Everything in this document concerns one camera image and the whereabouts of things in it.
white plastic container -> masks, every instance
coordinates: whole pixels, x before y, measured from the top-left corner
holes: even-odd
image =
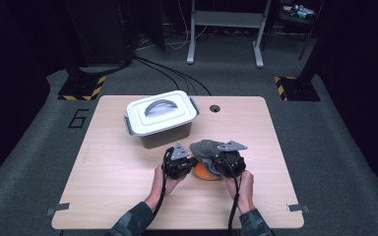
[[[139,136],[145,148],[156,148],[188,137],[199,109],[186,92],[175,90],[133,101],[127,114],[128,133]]]

hand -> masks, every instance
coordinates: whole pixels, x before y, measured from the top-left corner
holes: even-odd
[[[226,178],[222,176],[223,181],[225,182],[226,187],[228,188],[229,195],[234,199],[235,197],[235,182],[233,178]],[[238,198],[238,211],[243,214],[253,208],[253,183],[254,176],[248,170],[244,170],[240,176],[237,177],[237,182],[240,184],[239,187],[239,198]]]
[[[152,209],[155,210],[156,206],[158,205],[158,200],[161,195],[161,187],[162,187],[162,169],[161,166],[158,166],[155,169],[155,177],[153,179],[153,185],[152,190],[150,191],[150,194],[147,196],[147,198],[144,200],[144,202]],[[165,194],[164,196],[169,195],[174,188],[177,186],[177,184],[180,183],[183,179],[185,179],[186,175],[175,180],[171,178],[167,178],[165,182]]]

gray carpet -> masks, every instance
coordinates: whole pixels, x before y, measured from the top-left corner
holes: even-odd
[[[347,132],[324,84],[312,84],[320,102],[281,101],[274,76],[297,76],[312,48],[297,61],[302,41],[272,35],[263,52],[264,69],[254,63],[251,41],[244,36],[209,38],[198,42],[195,63],[186,64],[188,45],[181,49],[157,47],[137,50],[138,56],[190,75],[212,95],[263,96],[281,143],[297,198],[311,212],[299,229],[276,229],[282,235],[378,235],[378,178]],[[103,71],[93,67],[89,71]],[[182,90],[181,78],[173,76]],[[40,113],[0,168],[0,235],[58,235],[51,216],[44,213],[58,204],[92,119],[97,100],[107,94],[154,95],[175,90],[161,73],[137,62],[107,76],[93,101],[57,99],[67,74],[48,77],[51,92]],[[199,95],[208,95],[196,85]],[[78,109],[89,109],[82,129],[69,129]],[[103,231],[71,230],[64,235],[103,235]],[[225,231],[148,231],[145,235],[226,235]]]

hole in table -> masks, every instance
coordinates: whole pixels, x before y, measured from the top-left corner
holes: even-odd
[[[218,105],[212,105],[210,106],[210,110],[217,113],[221,110],[221,108]]]

table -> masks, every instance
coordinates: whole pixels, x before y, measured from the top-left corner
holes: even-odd
[[[126,106],[138,95],[106,95],[100,98],[85,135],[58,210],[55,229],[107,229],[149,193],[154,169],[165,150],[175,143],[146,149],[140,138],[130,136],[123,121]],[[303,217],[288,211],[298,204],[284,156],[264,98],[259,96],[192,96],[200,109],[191,135],[180,141],[201,140],[248,146],[240,154],[255,176],[254,203],[271,228],[299,228]],[[212,105],[219,112],[210,110]],[[232,206],[223,181],[206,181],[189,173],[164,199],[149,229],[226,229]],[[237,212],[233,228],[240,228]]]
[[[260,51],[260,41],[263,36],[270,3],[272,0],[266,0],[265,10],[263,13],[234,13],[234,12],[216,12],[216,11],[197,11],[195,1],[192,0],[191,29],[188,57],[186,62],[193,64],[195,57],[195,26],[215,26],[215,27],[238,27],[238,28],[256,28],[259,29],[256,41],[253,41],[254,56],[256,66],[263,68],[263,58]]]

